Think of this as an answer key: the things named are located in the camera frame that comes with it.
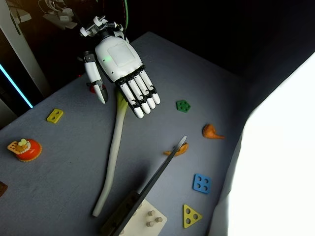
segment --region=orange curved object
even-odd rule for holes
[[[175,156],[179,156],[179,155],[182,155],[184,154],[187,150],[188,150],[188,147],[189,147],[189,144],[188,143],[184,143],[181,148],[175,153]],[[164,155],[169,155],[171,154],[172,151],[165,151],[163,152]]]
[[[42,151],[41,145],[33,139],[26,139],[25,142],[29,142],[29,149],[24,151],[27,148],[27,145],[19,146],[17,141],[12,142],[8,149],[15,153],[15,156],[23,162],[35,160]]]
[[[224,139],[225,136],[216,134],[216,129],[212,124],[207,124],[203,130],[202,135],[207,139]]]

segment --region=beige pegboard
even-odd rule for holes
[[[147,200],[143,200],[126,224],[122,236],[158,236],[167,218]]]

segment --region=white stalk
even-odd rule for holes
[[[117,160],[120,140],[121,140],[122,132],[123,132],[123,124],[124,124],[126,110],[128,107],[128,103],[125,101],[121,93],[117,92],[116,95],[117,95],[117,114],[116,114],[114,135],[113,135],[112,144],[110,146],[110,151],[109,151],[107,173],[106,173],[104,187],[92,213],[92,215],[95,217],[98,217],[100,212],[102,211],[102,208],[105,204],[105,201],[108,197],[108,194],[113,184],[116,160]]]

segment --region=gray table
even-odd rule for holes
[[[143,119],[128,109],[114,184],[101,215],[93,218],[91,212],[104,182],[116,101],[114,85],[107,83],[110,100],[101,104],[84,75],[0,131],[0,181],[8,185],[0,197],[1,236],[97,235],[120,201],[131,190],[142,190],[164,161],[162,152],[184,135],[188,151],[171,161],[146,199],[168,218],[160,236],[205,235],[241,131],[236,128],[243,101],[240,80],[153,33],[133,46],[162,102]],[[176,110],[175,102],[182,99],[191,105],[186,114]],[[45,120],[54,108],[64,111],[58,124]],[[206,123],[226,139],[203,138]],[[42,144],[35,161],[19,162],[6,149],[20,138]],[[212,178],[210,194],[192,189],[195,173]],[[183,204],[203,215],[188,229],[182,226]]]

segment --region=white robotic hand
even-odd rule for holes
[[[104,18],[97,18],[97,20],[94,20],[94,25],[102,22],[108,25]],[[103,84],[96,65],[98,62],[109,79],[121,90],[136,116],[142,118],[144,113],[149,114],[151,109],[160,103],[160,98],[135,49],[119,37],[123,36],[122,27],[119,27],[120,32],[114,32],[115,34],[100,29],[103,39],[95,48],[96,57],[93,54],[85,55],[86,72],[98,98],[102,103],[106,103],[107,94],[102,89]]]

